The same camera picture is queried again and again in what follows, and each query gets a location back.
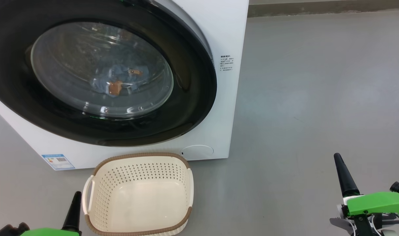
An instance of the energy label sticker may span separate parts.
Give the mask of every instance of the energy label sticker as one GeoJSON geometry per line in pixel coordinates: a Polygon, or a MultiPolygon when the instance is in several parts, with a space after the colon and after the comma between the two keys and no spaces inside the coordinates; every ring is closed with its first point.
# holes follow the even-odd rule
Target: energy label sticker
{"type": "Polygon", "coordinates": [[[54,170],[71,170],[75,167],[68,161],[63,154],[42,155],[54,170]]]}

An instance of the basket handle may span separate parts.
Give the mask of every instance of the basket handle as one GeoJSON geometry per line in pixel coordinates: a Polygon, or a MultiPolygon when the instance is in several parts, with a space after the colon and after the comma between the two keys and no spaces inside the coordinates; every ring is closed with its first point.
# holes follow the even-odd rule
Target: basket handle
{"type": "Polygon", "coordinates": [[[87,192],[89,191],[89,186],[90,186],[90,184],[94,184],[93,178],[94,178],[94,176],[90,176],[87,179],[86,184],[84,184],[83,197],[82,197],[82,201],[81,201],[82,204],[83,204],[84,215],[88,215],[90,213],[90,210],[91,210],[91,201],[93,200],[93,191],[94,191],[93,187],[91,188],[91,194],[90,194],[90,200],[89,200],[89,207],[88,208],[87,208],[86,201],[87,201],[87,192]]]}
{"type": "Polygon", "coordinates": [[[190,179],[190,199],[189,199],[189,206],[191,207],[193,205],[193,174],[192,170],[189,168],[188,169],[188,175],[190,179]]]}

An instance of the brown basket rim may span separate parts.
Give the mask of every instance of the brown basket rim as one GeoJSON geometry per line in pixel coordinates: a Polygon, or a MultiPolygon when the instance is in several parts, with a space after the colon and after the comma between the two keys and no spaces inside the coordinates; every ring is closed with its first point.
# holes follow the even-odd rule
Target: brown basket rim
{"type": "MultiPolygon", "coordinates": [[[[111,161],[122,160],[122,159],[133,158],[133,157],[150,157],[150,156],[175,157],[175,158],[181,160],[185,164],[186,169],[190,168],[187,160],[178,154],[171,153],[171,152],[144,152],[144,153],[126,154],[126,155],[120,155],[120,156],[116,156],[116,157],[107,158],[106,160],[102,161],[101,163],[99,163],[96,166],[96,168],[94,169],[94,172],[93,172],[93,176],[96,176],[96,173],[99,171],[99,169],[102,166],[104,166],[106,163],[109,163],[111,161]]],[[[104,235],[104,236],[143,236],[143,235],[165,233],[165,232],[176,230],[176,229],[180,228],[184,223],[186,223],[191,212],[192,212],[192,207],[190,206],[188,208],[188,211],[186,212],[185,217],[178,224],[175,224],[174,226],[171,226],[171,227],[166,227],[166,228],[156,229],[156,230],[140,231],[140,232],[127,232],[127,233],[125,233],[125,232],[105,232],[105,231],[98,230],[91,223],[89,215],[84,215],[84,218],[85,218],[87,226],[90,228],[90,230],[99,235],[104,235]]]]}

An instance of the glass door window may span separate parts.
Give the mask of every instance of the glass door window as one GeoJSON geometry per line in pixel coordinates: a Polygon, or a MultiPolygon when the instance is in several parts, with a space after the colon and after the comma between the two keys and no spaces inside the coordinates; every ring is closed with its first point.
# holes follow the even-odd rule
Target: glass door window
{"type": "Polygon", "coordinates": [[[132,118],[159,108],[173,89],[162,54],[127,30],[93,22],[62,24],[33,44],[37,79],[58,99],[99,117],[132,118]]]}

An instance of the washing machine door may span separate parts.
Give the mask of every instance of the washing machine door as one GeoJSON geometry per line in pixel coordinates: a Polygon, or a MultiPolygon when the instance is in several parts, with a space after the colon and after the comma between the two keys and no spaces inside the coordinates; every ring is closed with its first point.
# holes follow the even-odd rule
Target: washing machine door
{"type": "Polygon", "coordinates": [[[0,0],[0,101],[95,145],[188,132],[213,105],[216,74],[198,27],[165,2],[0,0]]]}

